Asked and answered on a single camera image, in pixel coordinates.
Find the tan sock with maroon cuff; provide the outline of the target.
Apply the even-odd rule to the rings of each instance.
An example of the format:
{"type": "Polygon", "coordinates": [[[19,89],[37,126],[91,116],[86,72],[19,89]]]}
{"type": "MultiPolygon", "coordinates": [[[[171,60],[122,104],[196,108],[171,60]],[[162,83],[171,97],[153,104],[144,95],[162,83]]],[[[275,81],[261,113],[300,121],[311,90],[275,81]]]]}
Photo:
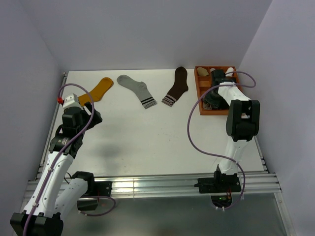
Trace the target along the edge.
{"type": "Polygon", "coordinates": [[[202,102],[202,108],[205,111],[211,111],[214,109],[211,104],[205,102],[202,102]]]}

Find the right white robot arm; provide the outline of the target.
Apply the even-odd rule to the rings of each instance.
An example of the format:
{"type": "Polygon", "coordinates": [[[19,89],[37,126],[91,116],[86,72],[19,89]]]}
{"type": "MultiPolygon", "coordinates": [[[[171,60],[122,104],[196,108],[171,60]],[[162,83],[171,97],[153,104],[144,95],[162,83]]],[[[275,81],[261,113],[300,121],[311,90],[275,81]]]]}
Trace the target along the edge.
{"type": "Polygon", "coordinates": [[[259,131],[260,102],[251,100],[237,87],[233,77],[234,68],[226,71],[212,69],[211,86],[208,92],[214,105],[228,106],[226,132],[229,136],[225,156],[214,174],[213,186],[217,191],[225,191],[230,184],[237,182],[237,164],[241,161],[244,149],[259,131]]]}

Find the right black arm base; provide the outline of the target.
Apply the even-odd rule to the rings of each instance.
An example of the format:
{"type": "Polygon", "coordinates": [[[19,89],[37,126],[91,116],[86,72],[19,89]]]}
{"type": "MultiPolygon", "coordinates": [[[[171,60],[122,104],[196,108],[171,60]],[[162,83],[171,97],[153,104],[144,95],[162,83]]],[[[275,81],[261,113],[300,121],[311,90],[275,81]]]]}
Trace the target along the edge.
{"type": "Polygon", "coordinates": [[[241,192],[239,178],[234,175],[214,175],[213,177],[199,178],[194,187],[198,188],[200,194],[220,193],[211,196],[211,201],[216,207],[229,207],[232,204],[232,193],[241,192]]]}

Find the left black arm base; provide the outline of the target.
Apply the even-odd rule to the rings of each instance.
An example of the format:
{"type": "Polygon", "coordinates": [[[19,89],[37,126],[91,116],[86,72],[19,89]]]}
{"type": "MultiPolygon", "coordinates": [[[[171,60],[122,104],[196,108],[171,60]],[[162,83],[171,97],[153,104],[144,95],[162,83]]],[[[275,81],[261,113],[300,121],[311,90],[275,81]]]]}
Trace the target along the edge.
{"type": "Polygon", "coordinates": [[[111,181],[96,181],[92,191],[77,201],[77,209],[88,216],[101,216],[110,213],[116,206],[116,201],[111,197],[111,190],[111,181]],[[112,206],[103,213],[88,213],[88,211],[96,210],[101,199],[110,200],[113,203],[112,206]]]}

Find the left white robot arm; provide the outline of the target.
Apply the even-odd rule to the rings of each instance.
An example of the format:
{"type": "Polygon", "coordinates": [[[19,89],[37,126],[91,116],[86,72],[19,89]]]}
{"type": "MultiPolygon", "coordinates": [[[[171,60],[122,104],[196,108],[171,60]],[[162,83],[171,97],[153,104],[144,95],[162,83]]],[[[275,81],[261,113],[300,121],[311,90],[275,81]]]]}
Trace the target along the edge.
{"type": "Polygon", "coordinates": [[[60,236],[64,218],[81,196],[96,190],[94,176],[76,172],[62,193],[64,177],[83,144],[86,130],[102,122],[90,102],[63,104],[62,123],[50,142],[48,159],[31,199],[21,213],[14,213],[10,225],[18,236],[60,236]]]}

